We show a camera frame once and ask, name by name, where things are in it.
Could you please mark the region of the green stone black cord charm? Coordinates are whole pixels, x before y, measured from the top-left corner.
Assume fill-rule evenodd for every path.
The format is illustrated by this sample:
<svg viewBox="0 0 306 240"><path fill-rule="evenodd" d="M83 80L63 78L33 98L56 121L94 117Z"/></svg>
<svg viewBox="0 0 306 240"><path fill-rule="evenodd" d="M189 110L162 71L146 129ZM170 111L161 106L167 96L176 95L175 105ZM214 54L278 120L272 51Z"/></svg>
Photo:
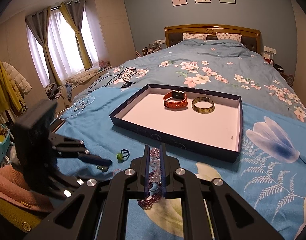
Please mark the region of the green stone black cord charm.
<svg viewBox="0 0 306 240"><path fill-rule="evenodd" d="M129 156L130 156L130 152L127 149L122 149L120 152L116 154L118 163L123 163L129 158Z"/></svg>

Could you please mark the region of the orange smart watch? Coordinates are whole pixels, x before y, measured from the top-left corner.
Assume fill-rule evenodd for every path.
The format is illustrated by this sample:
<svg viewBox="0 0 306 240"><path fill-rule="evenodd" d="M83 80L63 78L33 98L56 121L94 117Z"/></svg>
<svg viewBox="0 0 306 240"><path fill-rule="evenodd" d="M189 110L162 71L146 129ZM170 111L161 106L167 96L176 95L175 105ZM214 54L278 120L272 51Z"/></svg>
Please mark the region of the orange smart watch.
<svg viewBox="0 0 306 240"><path fill-rule="evenodd" d="M163 97L164 107L168 109L182 109L188 106L187 95L185 92L172 90Z"/></svg>

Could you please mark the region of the tortoiseshell gold bangle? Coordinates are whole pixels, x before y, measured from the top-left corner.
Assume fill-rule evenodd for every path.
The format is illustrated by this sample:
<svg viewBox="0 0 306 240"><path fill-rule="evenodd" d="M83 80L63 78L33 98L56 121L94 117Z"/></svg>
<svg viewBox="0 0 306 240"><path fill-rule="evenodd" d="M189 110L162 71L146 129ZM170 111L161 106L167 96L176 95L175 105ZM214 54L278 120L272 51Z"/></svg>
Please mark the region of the tortoiseshell gold bangle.
<svg viewBox="0 0 306 240"><path fill-rule="evenodd" d="M215 110L215 104L212 99L200 96L192 100L192 109L200 114L209 114Z"/></svg>

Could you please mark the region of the teal plastic basket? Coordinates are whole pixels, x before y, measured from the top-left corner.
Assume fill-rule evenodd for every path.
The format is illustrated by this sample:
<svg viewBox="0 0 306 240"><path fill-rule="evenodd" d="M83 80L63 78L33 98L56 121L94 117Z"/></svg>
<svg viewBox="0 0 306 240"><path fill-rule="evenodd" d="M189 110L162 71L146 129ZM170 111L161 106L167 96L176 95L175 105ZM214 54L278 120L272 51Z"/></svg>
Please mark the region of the teal plastic basket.
<svg viewBox="0 0 306 240"><path fill-rule="evenodd" d="M10 146L10 130L3 124L0 124L0 164Z"/></svg>

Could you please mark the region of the pink knit right sleeve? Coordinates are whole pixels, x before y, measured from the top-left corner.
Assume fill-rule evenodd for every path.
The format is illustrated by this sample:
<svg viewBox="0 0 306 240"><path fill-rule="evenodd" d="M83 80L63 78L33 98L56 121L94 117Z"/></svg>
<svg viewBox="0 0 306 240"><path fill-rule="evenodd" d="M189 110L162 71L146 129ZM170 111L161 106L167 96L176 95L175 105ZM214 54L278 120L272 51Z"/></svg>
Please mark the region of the pink knit right sleeve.
<svg viewBox="0 0 306 240"><path fill-rule="evenodd" d="M23 174L11 164L0 168L0 198L18 207L38 211L54 210L49 198L31 191Z"/></svg>

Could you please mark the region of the yellow hanging coat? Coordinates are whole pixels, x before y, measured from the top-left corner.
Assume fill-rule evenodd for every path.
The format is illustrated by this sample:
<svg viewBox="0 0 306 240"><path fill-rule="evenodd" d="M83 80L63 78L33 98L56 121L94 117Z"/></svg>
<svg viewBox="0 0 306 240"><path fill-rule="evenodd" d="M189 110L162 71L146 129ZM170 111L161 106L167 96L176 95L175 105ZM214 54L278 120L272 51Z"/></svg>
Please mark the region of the yellow hanging coat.
<svg viewBox="0 0 306 240"><path fill-rule="evenodd" d="M19 115L24 110L25 102L10 75L0 61L0 112L12 110Z"/></svg>

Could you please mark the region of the beige puffer jacket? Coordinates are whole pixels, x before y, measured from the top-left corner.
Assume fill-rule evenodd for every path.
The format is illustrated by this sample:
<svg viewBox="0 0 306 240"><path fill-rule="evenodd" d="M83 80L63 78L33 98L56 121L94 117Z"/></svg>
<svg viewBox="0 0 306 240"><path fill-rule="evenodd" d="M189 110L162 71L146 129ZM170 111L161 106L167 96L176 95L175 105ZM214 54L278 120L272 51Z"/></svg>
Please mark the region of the beige puffer jacket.
<svg viewBox="0 0 306 240"><path fill-rule="evenodd" d="M2 61L1 62L6 72L10 75L11 79L14 81L15 85L18 87L19 92L22 96L27 96L32 90L32 86L24 78L20 72L14 68L11 64Z"/></svg>

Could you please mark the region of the light blue floral blanket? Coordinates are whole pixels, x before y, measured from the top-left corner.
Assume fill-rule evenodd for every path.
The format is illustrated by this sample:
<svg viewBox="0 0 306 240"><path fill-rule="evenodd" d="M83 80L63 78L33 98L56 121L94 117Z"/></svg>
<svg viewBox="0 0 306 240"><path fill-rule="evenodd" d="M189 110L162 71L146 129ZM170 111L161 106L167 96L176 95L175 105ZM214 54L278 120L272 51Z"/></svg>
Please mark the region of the light blue floral blanket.
<svg viewBox="0 0 306 240"><path fill-rule="evenodd" d="M134 89L103 88L95 93L95 101L76 117L69 118L58 134L84 141L90 152L114 159L121 148L131 157L142 155L144 145L157 146L161 137L146 131L135 133L115 126L110 112ZM244 103L242 150L237 161L225 163L186 151L173 144L167 146L170 155L197 176L210 180L221 177L252 207L254 207L285 239L295 239L306 225L306 123L275 114ZM300 155L288 163L279 154L264 152L254 142L253 127L277 125Z"/></svg>

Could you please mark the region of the dark blue shallow box tray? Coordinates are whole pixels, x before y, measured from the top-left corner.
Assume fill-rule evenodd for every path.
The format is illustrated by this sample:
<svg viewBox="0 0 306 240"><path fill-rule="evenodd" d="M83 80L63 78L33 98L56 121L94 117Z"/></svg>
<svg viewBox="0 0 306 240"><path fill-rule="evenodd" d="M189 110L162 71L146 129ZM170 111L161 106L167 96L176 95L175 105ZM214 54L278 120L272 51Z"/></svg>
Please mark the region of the dark blue shallow box tray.
<svg viewBox="0 0 306 240"><path fill-rule="evenodd" d="M172 90L186 93L186 108L164 107L163 97ZM212 113L200 114L192 109L192 100L200 96L213 100ZM148 84L109 116L115 126L214 159L234 163L241 152L243 113L242 100L237 95Z"/></svg>

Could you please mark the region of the grey yellow curtains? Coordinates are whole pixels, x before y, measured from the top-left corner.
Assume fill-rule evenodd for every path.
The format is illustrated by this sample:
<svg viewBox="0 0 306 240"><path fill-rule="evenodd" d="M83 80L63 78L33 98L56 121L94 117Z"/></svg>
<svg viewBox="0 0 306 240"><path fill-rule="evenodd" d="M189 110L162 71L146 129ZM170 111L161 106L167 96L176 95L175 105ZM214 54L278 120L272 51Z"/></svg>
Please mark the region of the grey yellow curtains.
<svg viewBox="0 0 306 240"><path fill-rule="evenodd" d="M43 87L61 85L99 59L85 0L63 2L25 17L29 49Z"/></svg>

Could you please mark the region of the wooden bed headboard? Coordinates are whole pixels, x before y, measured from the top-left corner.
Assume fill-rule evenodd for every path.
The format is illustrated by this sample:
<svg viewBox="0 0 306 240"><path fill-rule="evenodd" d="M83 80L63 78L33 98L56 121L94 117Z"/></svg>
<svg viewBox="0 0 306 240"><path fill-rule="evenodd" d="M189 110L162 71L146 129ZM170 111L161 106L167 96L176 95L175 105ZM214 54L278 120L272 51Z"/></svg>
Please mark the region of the wooden bed headboard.
<svg viewBox="0 0 306 240"><path fill-rule="evenodd" d="M211 40L216 39L216 33L239 34L242 44L247 49L258 54L262 52L261 32L259 30L224 24L186 24L165 27L166 46L170 47L183 41L183 33L207 34L207 38Z"/></svg>

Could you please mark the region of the left floral pillow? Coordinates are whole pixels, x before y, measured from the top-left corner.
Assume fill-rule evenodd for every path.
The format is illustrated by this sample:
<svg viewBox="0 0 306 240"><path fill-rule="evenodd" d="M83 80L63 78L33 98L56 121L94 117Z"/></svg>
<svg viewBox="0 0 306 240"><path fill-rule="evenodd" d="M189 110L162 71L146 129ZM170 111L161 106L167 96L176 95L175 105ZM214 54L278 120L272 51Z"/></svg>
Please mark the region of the left floral pillow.
<svg viewBox="0 0 306 240"><path fill-rule="evenodd" d="M198 39L205 41L207 39L207 34L193 34L193 33L183 33L183 39L189 40L189 39Z"/></svg>

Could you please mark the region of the floral pillow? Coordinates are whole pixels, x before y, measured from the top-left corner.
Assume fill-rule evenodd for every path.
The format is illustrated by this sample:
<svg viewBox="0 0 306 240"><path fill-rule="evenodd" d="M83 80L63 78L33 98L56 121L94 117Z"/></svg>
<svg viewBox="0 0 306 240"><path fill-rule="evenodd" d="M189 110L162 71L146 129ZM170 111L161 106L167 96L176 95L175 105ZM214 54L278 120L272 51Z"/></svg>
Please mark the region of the floral pillow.
<svg viewBox="0 0 306 240"><path fill-rule="evenodd" d="M183 39L189 40L189 39L198 39L205 41L207 39L207 34L193 34L193 33L183 33Z"/></svg>
<svg viewBox="0 0 306 240"><path fill-rule="evenodd" d="M242 35L241 34L233 34L233 33L216 33L216 37L218 40L234 40L241 43Z"/></svg>

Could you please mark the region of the right floral pillow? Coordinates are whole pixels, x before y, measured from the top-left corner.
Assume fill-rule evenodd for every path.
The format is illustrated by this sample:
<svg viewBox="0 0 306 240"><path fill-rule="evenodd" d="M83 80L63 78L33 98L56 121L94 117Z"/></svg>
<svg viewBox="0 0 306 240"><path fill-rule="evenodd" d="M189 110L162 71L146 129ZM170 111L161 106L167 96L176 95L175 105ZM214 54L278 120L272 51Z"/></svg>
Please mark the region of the right floral pillow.
<svg viewBox="0 0 306 240"><path fill-rule="evenodd" d="M241 34L233 34L233 33L216 33L216 37L218 40L234 40L241 43L242 35Z"/></svg>

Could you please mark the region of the white wall socket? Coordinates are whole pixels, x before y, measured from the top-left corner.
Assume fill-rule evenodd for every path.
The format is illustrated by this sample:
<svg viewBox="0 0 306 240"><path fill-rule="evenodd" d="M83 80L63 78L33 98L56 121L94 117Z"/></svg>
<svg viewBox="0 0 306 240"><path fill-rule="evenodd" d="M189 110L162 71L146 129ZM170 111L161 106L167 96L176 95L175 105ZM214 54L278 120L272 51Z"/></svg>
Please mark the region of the white wall socket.
<svg viewBox="0 0 306 240"><path fill-rule="evenodd" d="M267 47L267 46L264 46L264 51L265 52L268 52L268 53L271 53L271 54L276 54L276 49L274 48L270 48L270 47Z"/></svg>

